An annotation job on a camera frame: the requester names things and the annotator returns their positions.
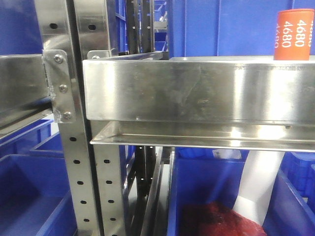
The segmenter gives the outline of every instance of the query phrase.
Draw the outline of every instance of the orange tag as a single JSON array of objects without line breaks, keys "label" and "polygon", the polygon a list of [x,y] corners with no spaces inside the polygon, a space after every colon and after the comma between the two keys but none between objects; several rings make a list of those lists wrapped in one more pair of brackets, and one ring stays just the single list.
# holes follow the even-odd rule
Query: orange tag
[{"label": "orange tag", "polygon": [[314,9],[292,9],[278,13],[275,60],[309,60]]}]

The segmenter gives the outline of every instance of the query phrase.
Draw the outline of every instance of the screw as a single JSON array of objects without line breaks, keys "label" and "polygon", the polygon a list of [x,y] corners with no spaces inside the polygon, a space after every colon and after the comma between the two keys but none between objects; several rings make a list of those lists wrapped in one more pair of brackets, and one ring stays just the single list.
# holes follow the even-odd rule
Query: screw
[{"label": "screw", "polygon": [[67,85],[60,85],[59,86],[59,91],[62,93],[66,93],[68,91]]},{"label": "screw", "polygon": [[65,118],[65,119],[71,119],[71,112],[65,112],[65,113],[63,114],[63,118]]},{"label": "screw", "polygon": [[61,56],[61,55],[59,55],[59,54],[55,55],[55,56],[54,56],[54,61],[55,61],[56,63],[58,63],[58,64],[63,63],[63,56]]}]

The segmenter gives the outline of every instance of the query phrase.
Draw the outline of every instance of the blue storage box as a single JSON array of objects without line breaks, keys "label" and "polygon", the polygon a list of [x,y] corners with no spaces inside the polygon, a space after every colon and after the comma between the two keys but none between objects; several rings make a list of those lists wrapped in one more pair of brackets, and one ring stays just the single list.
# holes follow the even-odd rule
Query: blue storage box
[{"label": "blue storage box", "polygon": [[73,236],[76,221],[65,160],[0,160],[0,236]]},{"label": "blue storage box", "polygon": [[165,15],[166,12],[166,2],[155,1],[154,2],[154,20],[159,21],[161,17]]},{"label": "blue storage box", "polygon": [[[181,158],[215,158],[213,150],[216,148],[177,147],[176,151]],[[246,160],[249,150],[240,150],[241,159]]]},{"label": "blue storage box", "polygon": [[293,8],[315,1],[168,0],[170,57],[273,55],[277,14]]},{"label": "blue storage box", "polygon": [[309,195],[307,205],[309,205],[312,211],[315,213],[315,164],[311,165],[311,176],[311,193]]},{"label": "blue storage box", "polygon": [[281,170],[283,173],[287,176],[289,174],[289,170],[292,168],[294,156],[292,155],[292,152],[287,151],[282,159],[281,162]]},{"label": "blue storage box", "polygon": [[[184,205],[220,201],[234,206],[244,162],[177,158],[170,192],[167,236],[178,236]],[[315,215],[279,171],[263,228],[268,236],[313,236]]]},{"label": "blue storage box", "polygon": [[0,139],[0,158],[9,154],[27,154],[35,145],[51,135],[50,119],[38,120]]},{"label": "blue storage box", "polygon": [[30,149],[32,155],[63,157],[63,145],[59,132]]},{"label": "blue storage box", "polygon": [[287,177],[302,197],[309,197],[312,190],[311,165],[315,164],[315,153],[292,152],[293,160]]}]

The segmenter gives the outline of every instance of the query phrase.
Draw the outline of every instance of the metal bar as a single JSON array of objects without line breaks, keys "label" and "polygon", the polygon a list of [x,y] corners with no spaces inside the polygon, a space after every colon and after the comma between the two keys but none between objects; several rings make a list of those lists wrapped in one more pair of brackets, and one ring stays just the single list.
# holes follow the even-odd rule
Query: metal bar
[{"label": "metal bar", "polygon": [[154,218],[157,213],[158,196],[161,185],[161,177],[163,165],[161,165],[162,147],[157,148],[157,158],[154,166],[153,180],[148,195],[148,202],[143,219],[141,236],[148,236],[153,234]]},{"label": "metal bar", "polygon": [[[36,0],[35,6],[45,50],[46,69],[54,70],[53,64],[47,61],[53,55],[50,54],[51,50],[63,50],[66,53],[71,79],[71,86],[68,89],[73,94],[76,119],[72,123],[60,123],[59,131],[66,159],[78,235],[102,236],[95,160],[93,148],[89,144],[91,132],[83,113],[81,55],[73,1]],[[53,59],[56,63],[62,61],[60,57]]]},{"label": "metal bar", "polygon": [[115,0],[73,1],[82,59],[92,50],[108,50],[110,56],[117,56]]},{"label": "metal bar", "polygon": [[0,56],[0,128],[51,107],[41,55]]},{"label": "metal bar", "polygon": [[111,121],[93,144],[256,150],[315,150],[311,126]]},{"label": "metal bar", "polygon": [[129,54],[140,53],[137,0],[126,0],[126,28]]},{"label": "metal bar", "polygon": [[141,48],[154,52],[154,0],[141,0]]},{"label": "metal bar", "polygon": [[156,148],[154,146],[145,146],[145,152],[146,152],[146,157],[147,157],[146,179],[147,179],[147,185],[148,185],[147,188],[148,188],[148,194],[149,194],[150,186],[153,179],[154,168],[156,164]]},{"label": "metal bar", "polygon": [[127,236],[128,186],[125,146],[95,145],[101,210],[106,236]]},{"label": "metal bar", "polygon": [[148,194],[148,180],[147,180],[147,156],[144,146],[136,146],[135,150],[135,171],[137,179],[138,198],[144,198]]},{"label": "metal bar", "polygon": [[92,120],[315,124],[315,61],[86,60],[84,71]]}]

